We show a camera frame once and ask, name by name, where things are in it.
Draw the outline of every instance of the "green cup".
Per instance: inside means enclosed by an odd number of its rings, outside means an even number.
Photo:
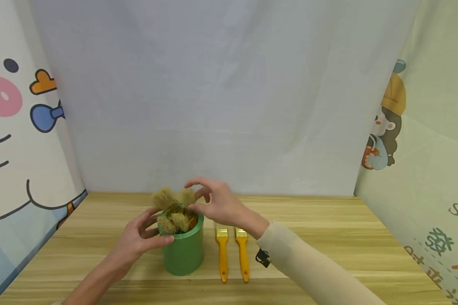
[[[204,260],[204,216],[198,215],[197,225],[187,233],[175,234],[175,241],[163,247],[166,270],[184,276],[197,270]],[[158,225],[159,233],[164,234]]]

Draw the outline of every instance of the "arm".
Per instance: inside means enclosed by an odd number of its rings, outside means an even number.
[[[150,208],[129,222],[115,247],[81,283],[59,304],[94,305],[115,282],[123,279],[132,265],[148,250],[171,244],[171,235],[159,236],[157,228],[146,230],[156,222],[159,209]]]
[[[203,186],[196,192],[196,198],[204,197],[210,204],[196,203],[189,209],[219,224],[244,229],[268,252],[271,263],[319,305],[385,305],[329,257],[306,244],[289,229],[270,223],[244,206],[226,183],[199,177],[189,180],[185,187],[196,184]]]
[[[257,239],[273,264],[319,305],[385,305],[360,281],[281,225],[248,212],[241,227]]]
[[[110,286],[119,279],[120,274],[116,263],[106,258],[82,280],[62,304],[97,304]]]

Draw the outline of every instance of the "yellow paintbrush handle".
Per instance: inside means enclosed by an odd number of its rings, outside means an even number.
[[[241,274],[245,283],[249,282],[249,261],[246,251],[247,237],[236,237],[236,243],[239,245],[239,265],[241,266]]]
[[[219,244],[219,272],[221,274],[221,280],[223,283],[228,281],[228,253],[226,251],[226,243],[229,237],[217,237],[216,241]]]

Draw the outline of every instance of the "cartoon girl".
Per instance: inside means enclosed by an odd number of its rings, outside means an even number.
[[[366,169],[381,170],[395,163],[396,138],[402,128],[400,117],[406,104],[405,87],[399,74],[405,70],[405,62],[398,60],[383,94],[381,107],[375,116],[368,144],[361,160]]]

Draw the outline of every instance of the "white curtain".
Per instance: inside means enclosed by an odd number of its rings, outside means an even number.
[[[87,189],[344,196],[417,6],[30,3]]]

